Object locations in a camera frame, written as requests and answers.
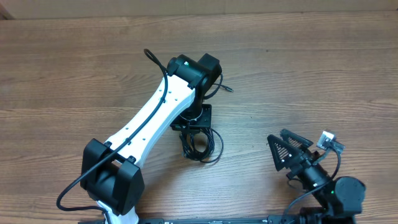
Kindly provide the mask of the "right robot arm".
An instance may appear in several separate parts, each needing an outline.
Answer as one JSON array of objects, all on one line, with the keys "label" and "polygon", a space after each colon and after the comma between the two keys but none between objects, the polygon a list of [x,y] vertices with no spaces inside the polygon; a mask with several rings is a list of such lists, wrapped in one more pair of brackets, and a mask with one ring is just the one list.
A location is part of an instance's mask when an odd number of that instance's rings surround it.
[{"label": "right robot arm", "polygon": [[[334,133],[323,131],[317,147],[310,151],[313,142],[283,129],[280,136],[267,137],[276,171],[283,168],[288,181],[302,184],[302,195],[293,200],[283,214],[269,217],[275,223],[355,223],[355,216],[363,211],[366,186],[355,177],[337,177],[341,154],[345,146],[336,140]],[[289,215],[289,210],[305,197],[312,195],[319,207],[303,207],[299,214]]]}]

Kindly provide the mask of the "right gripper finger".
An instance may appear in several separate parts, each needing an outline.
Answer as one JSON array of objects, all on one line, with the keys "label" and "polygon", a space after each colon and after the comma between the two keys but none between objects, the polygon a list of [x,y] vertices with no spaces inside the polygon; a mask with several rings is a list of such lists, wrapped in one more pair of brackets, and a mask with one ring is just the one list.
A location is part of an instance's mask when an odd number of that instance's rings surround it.
[{"label": "right gripper finger", "polygon": [[276,170],[289,169],[297,160],[300,150],[272,134],[267,137],[267,140]]},{"label": "right gripper finger", "polygon": [[313,145],[313,142],[299,136],[298,134],[295,134],[288,129],[283,129],[280,132],[280,136],[282,137],[283,141],[293,145],[294,147],[300,147],[303,146],[305,148],[309,148],[311,145]]}]

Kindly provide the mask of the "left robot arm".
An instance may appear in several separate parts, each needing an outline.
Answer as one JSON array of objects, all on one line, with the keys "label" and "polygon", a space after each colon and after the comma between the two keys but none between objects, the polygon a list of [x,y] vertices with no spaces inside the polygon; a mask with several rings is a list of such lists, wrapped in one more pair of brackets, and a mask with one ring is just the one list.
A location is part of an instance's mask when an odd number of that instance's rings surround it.
[{"label": "left robot arm", "polygon": [[107,141],[92,139],[83,151],[80,185],[98,204],[104,223],[138,223],[135,206],[145,188],[141,169],[167,128],[180,133],[184,157],[213,161],[218,133],[204,100],[223,78],[220,61],[209,54],[197,62],[179,55],[160,69],[161,84],[135,117]]}]

